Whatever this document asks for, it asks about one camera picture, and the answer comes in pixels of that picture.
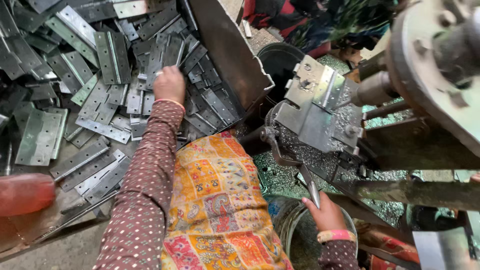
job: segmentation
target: metal lever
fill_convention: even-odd
[[[300,170],[300,173],[304,180],[304,183],[302,184],[305,186],[305,188],[307,188],[308,193],[310,193],[310,197],[312,198],[315,206],[320,209],[320,195],[318,194],[318,187],[312,176],[310,175],[307,166],[302,163],[301,165],[298,165],[297,168]]]

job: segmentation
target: metal bucket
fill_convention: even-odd
[[[268,213],[272,218],[275,232],[280,237],[283,249],[297,270],[318,269],[318,257],[322,244],[317,242],[317,227],[312,215],[299,199],[267,195]],[[347,229],[357,236],[352,218],[340,208]]]

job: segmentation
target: concrete floor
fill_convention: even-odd
[[[220,0],[233,19],[237,18],[242,1]],[[256,54],[263,46],[277,40],[265,30],[251,29],[252,38],[249,43]],[[377,52],[362,52],[362,56],[370,58]],[[89,270],[98,256],[100,240],[107,222],[74,234],[36,250],[22,254],[0,264],[0,270]]]

